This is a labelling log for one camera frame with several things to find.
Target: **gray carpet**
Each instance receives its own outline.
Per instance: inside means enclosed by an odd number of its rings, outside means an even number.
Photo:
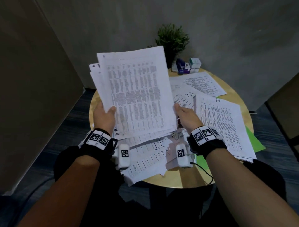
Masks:
[[[94,90],[87,89],[82,95],[22,179],[15,193],[9,197],[0,197],[0,227],[7,226],[15,210],[36,186],[53,176],[53,164],[57,155],[68,146],[79,144],[90,130],[89,105],[93,94]],[[267,147],[266,150],[257,153],[257,158],[274,167],[282,174],[286,181],[288,203],[299,214],[299,164],[265,105],[258,109],[257,115],[252,115],[252,120],[254,134]],[[53,180],[47,182],[34,193],[26,204],[21,217],[49,189],[53,182]],[[122,185],[119,193],[125,201],[134,199],[143,206],[150,207],[149,189],[147,188],[129,188],[126,185]],[[208,208],[210,200],[204,204],[204,211]]]

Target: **wooden table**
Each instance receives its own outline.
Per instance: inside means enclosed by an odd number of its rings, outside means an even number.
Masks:
[[[199,69],[199,71],[207,72],[208,74],[210,74],[216,80],[216,82],[220,84],[220,86],[227,92],[226,95],[221,96],[222,99],[240,105],[244,123],[250,129],[250,131],[253,132],[253,125],[249,111],[237,92],[235,92],[235,90],[232,89],[226,82],[224,82],[214,74],[204,69]],[[168,70],[168,74],[169,76],[178,76],[177,73],[171,72],[170,69]],[[91,129],[93,129],[93,111],[100,100],[100,96],[96,91],[94,93],[94,96],[92,97],[89,108],[89,123]],[[210,177],[198,167],[187,169],[176,167],[168,170],[164,176],[157,174],[148,179],[145,179],[144,181],[162,187],[193,188],[207,185],[210,182]]]

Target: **green plant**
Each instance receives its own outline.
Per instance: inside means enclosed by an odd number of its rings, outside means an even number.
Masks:
[[[174,24],[162,25],[158,30],[158,39],[155,39],[157,46],[163,46],[167,67],[171,68],[171,63],[177,54],[181,53],[190,42],[188,34]]]

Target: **small box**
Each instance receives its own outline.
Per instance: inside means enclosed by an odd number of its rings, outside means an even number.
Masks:
[[[178,58],[176,60],[176,66],[178,68],[179,74],[184,74],[185,62],[182,59]]]
[[[199,72],[199,69],[190,69],[190,73],[197,73]]]
[[[197,58],[197,57],[191,57],[189,59],[189,64],[192,69],[199,69],[202,65],[199,58]]]
[[[185,62],[184,73],[189,74],[191,67],[188,62]]]
[[[172,65],[171,65],[171,71],[172,72],[178,72],[178,67],[176,66],[175,62],[173,62]]]

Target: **right hand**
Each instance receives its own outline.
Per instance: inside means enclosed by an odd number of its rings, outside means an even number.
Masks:
[[[189,135],[194,129],[204,125],[192,109],[180,107],[178,103],[174,104],[174,109],[180,118],[182,126],[187,130]]]

